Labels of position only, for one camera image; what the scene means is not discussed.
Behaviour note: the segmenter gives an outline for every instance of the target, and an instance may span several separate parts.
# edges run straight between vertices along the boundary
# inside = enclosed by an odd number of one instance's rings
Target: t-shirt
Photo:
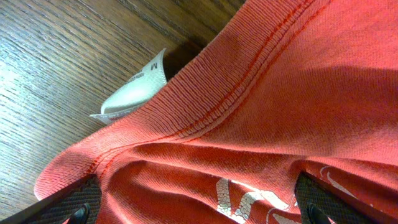
[[[300,223],[300,172],[398,218],[398,2],[248,0],[144,106],[69,147],[98,223]]]

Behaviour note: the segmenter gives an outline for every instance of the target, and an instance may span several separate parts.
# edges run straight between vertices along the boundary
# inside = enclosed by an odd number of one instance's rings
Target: brown wood
[[[242,0],[0,1],[0,220],[32,205],[36,178],[103,127],[89,118],[164,47],[172,77]]]

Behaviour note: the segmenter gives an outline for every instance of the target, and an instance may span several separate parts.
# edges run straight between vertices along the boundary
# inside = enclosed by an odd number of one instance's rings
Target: clothing tag
[[[106,99],[101,106],[101,114],[93,114],[90,117],[105,124],[111,124],[150,100],[167,83],[163,68],[165,51],[166,49],[163,49],[126,84]]]

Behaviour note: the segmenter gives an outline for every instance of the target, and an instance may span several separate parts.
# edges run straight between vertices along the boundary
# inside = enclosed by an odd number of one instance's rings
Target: wooden table
[[[36,178],[104,125],[89,118],[164,47],[168,78],[242,0],[0,1],[0,220],[32,205]]]

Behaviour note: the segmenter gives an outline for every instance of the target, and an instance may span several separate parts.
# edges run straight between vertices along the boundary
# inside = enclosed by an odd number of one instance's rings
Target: stitching
[[[276,62],[276,60],[280,57],[280,55],[283,53],[283,51],[287,48],[287,46],[296,38],[296,36],[299,35],[299,33],[301,33],[301,31],[303,31],[303,30],[308,26],[308,23],[311,22],[312,20],[314,20],[314,18],[316,18],[323,10],[325,10],[326,7],[328,7],[332,1],[333,1],[333,0],[330,0],[326,5],[324,5],[324,6],[321,7],[316,13],[314,13],[314,15],[312,15],[310,18],[308,18],[308,20],[305,22],[305,24],[304,24],[304,25],[303,25],[303,26],[302,26],[302,27],[301,27],[289,40],[288,40],[288,42],[287,42],[284,46],[282,46],[281,50],[280,50],[280,51],[278,52],[278,54],[271,60],[271,62],[268,64],[266,70],[261,74],[260,78],[263,78],[263,77],[264,77],[263,74],[266,74],[266,73],[268,72],[268,70],[270,69],[270,67]],[[293,10],[293,11],[288,15],[287,19],[284,19],[282,23],[286,23],[286,22],[289,20],[289,18],[291,17],[291,15],[293,15],[295,12],[297,12],[297,10],[298,10],[302,5],[303,5],[303,4],[300,4],[298,8],[296,8],[295,10]],[[272,37],[272,35],[270,35],[270,37],[267,38],[267,42],[268,42],[269,40],[271,40],[271,37]],[[261,51],[263,50],[263,48],[265,47],[266,44],[264,44],[263,47],[261,48],[261,50],[256,54],[256,59],[252,62],[251,65],[254,65],[255,61],[257,60],[257,57],[259,56],[259,54],[261,53]],[[255,89],[255,87],[252,87],[252,88],[250,89],[249,94],[250,94],[250,92],[253,91],[253,89]],[[228,115],[228,117],[227,117],[224,121],[221,122],[221,124],[223,124],[225,121],[229,120],[229,119],[232,117],[232,114],[235,113],[242,105],[244,105],[244,104],[247,102],[247,99],[248,99],[248,98],[245,98],[244,101],[243,101],[243,102],[242,102],[230,115]],[[209,134],[210,131],[219,129],[219,128],[221,127],[221,124],[218,125],[217,127],[213,128],[213,129],[209,130],[209,131],[208,131],[207,133],[205,133],[204,135]],[[177,134],[177,133],[172,134],[172,135],[170,135],[170,136],[166,136],[166,137],[158,138],[158,139],[155,139],[155,140],[151,140],[151,141],[146,141],[146,142],[140,142],[140,143],[131,144],[130,146],[126,146],[126,147],[133,147],[133,146],[135,146],[135,145],[137,145],[137,144],[142,144],[142,143],[147,143],[147,142],[156,141],[156,140],[159,140],[159,139],[168,138],[168,137],[174,136],[174,135],[176,135],[176,134]],[[203,137],[204,135],[199,136],[199,137],[197,137],[197,138],[195,138],[195,139],[191,139],[191,140],[189,140],[189,141],[185,141],[185,142],[191,142],[191,141],[197,140],[197,139]],[[106,171],[109,169],[109,167],[111,166],[111,164],[113,163],[113,161],[114,161],[120,154],[122,154],[124,151],[125,151],[125,150],[123,150],[123,151],[117,153],[117,154],[107,163],[107,165],[105,166],[103,172],[101,173],[101,175],[100,175],[100,177],[99,177],[99,180],[101,180],[102,177],[105,175]]]
[[[281,50],[278,52],[278,54],[271,60],[271,62],[269,63],[269,65],[267,66],[267,68],[265,69],[265,71],[261,74],[261,76],[260,76],[260,78],[259,78],[259,80],[260,79],[262,79],[262,78],[264,78],[265,77],[265,75],[266,75],[266,73],[268,72],[268,70],[271,68],[271,66],[276,62],[276,60],[280,57],[280,55],[282,55],[282,53],[283,53],[283,51],[288,47],[288,45],[291,43],[291,41],[293,41],[295,38],[296,38],[296,36],[298,36],[300,33],[301,33],[301,31],[303,31],[307,26],[308,26],[308,23],[309,22],[311,22],[312,20],[314,20],[314,18],[316,18],[323,10],[325,10],[326,9],[326,7],[328,7],[329,5],[330,5],[330,3],[331,2],[333,2],[334,0],[329,0],[329,2],[326,4],[326,5],[324,5],[323,7],[321,7],[316,13],[314,13],[314,15],[312,15],[310,18],[308,18],[308,20],[305,22],[305,24],[289,39],[289,41],[285,44],[285,45],[283,45],[282,46],[282,48],[281,48]],[[255,89],[255,87],[252,87],[251,89],[250,89],[250,91],[249,91],[249,93],[248,93],[248,95],[250,95],[251,94],[251,92],[253,91],[253,89]],[[247,97],[243,100],[243,102],[238,106],[238,108],[240,108],[242,105],[244,105],[246,102],[247,102]],[[188,142],[192,142],[192,141],[195,141],[195,140],[197,140],[197,139],[200,139],[200,138],[202,138],[203,136],[206,136],[206,135],[208,135],[209,133],[210,133],[210,131],[216,131],[217,129],[220,129],[221,127],[222,127],[222,124],[224,124],[226,121],[228,121],[228,120],[230,120],[233,116],[233,114],[236,112],[237,110],[234,110],[230,115],[228,115],[228,117],[226,118],[226,119],[224,119],[219,125],[217,125],[216,127],[214,127],[213,129],[211,129],[211,130],[209,130],[208,132],[206,132],[205,134],[203,134],[203,135],[201,135],[201,136],[199,136],[199,137],[196,137],[196,138],[194,138],[194,139],[190,139],[190,140],[188,140],[188,141],[184,141],[183,143],[188,143]]]
[[[251,62],[251,64],[249,65],[249,69],[247,70],[247,72],[245,73],[245,75],[242,77],[242,79],[234,86],[234,88],[226,95],[226,96],[224,96],[224,98],[213,108],[213,109],[211,109],[211,110],[209,110],[205,115],[204,115],[204,117],[202,117],[201,119],[198,119],[198,120],[196,120],[194,123],[192,123],[192,124],[190,124],[188,127],[186,127],[186,128],[183,128],[183,129],[181,129],[181,130],[179,130],[179,131],[177,131],[176,133],[174,133],[174,134],[171,134],[171,135],[168,135],[168,136],[164,136],[164,137],[161,137],[161,138],[157,138],[157,139],[153,139],[153,140],[149,140],[149,141],[144,141],[144,142],[137,142],[137,143],[134,143],[134,144],[131,144],[131,145],[128,145],[128,146],[121,146],[121,147],[116,147],[116,148],[114,148],[114,149],[110,149],[110,150],[108,150],[108,151],[106,151],[106,152],[104,152],[104,153],[102,153],[102,154],[100,154],[99,156],[97,156],[96,157],[96,159],[93,161],[93,163],[90,165],[90,167],[88,168],[88,170],[86,171],[86,174],[90,174],[90,173],[92,173],[93,171],[95,171],[96,170],[96,168],[98,167],[95,167],[96,165],[98,165],[98,164],[100,164],[102,161],[104,161],[104,159],[108,156],[108,155],[110,155],[111,154],[111,152],[113,152],[113,151],[117,151],[118,149],[122,149],[122,148],[124,148],[124,147],[133,147],[133,146],[135,146],[135,145],[137,145],[137,144],[145,144],[145,143],[148,143],[148,142],[154,142],[154,141],[159,141],[159,140],[162,140],[162,139],[166,139],[166,138],[169,138],[169,137],[172,137],[172,136],[176,136],[176,135],[178,135],[178,134],[180,134],[180,133],[182,133],[182,132],[184,132],[184,131],[186,131],[186,130],[188,130],[188,129],[190,129],[190,128],[192,128],[192,127],[194,127],[196,124],[198,124],[199,122],[201,122],[201,121],[203,121],[203,120],[205,120],[205,119],[207,119],[214,111],[216,111],[235,91],[236,91],[236,89],[238,89],[241,85],[242,85],[242,83],[245,81],[245,79],[248,77],[248,75],[249,75],[249,72],[251,71],[251,69],[252,69],[252,67],[254,66],[254,64],[257,62],[257,60],[258,60],[258,57],[260,56],[260,54],[261,54],[261,52],[264,50],[264,48],[266,47],[266,45],[272,40],[272,38],[274,37],[274,35],[277,33],[277,31],[279,31],[279,29],[304,5],[304,4],[307,4],[308,2],[309,2],[310,0],[306,0],[306,1],[304,1],[303,3],[300,3],[292,12],[290,12],[288,15],[287,15],[287,17],[281,22],[281,23],[279,23],[275,28],[274,28],[274,30],[271,32],[271,35],[269,36],[269,37],[267,37],[267,39],[266,39],[266,41],[264,42],[264,44],[263,44],[263,46],[260,48],[260,50],[257,52],[257,54],[255,55],[255,57],[254,57],[254,60]]]

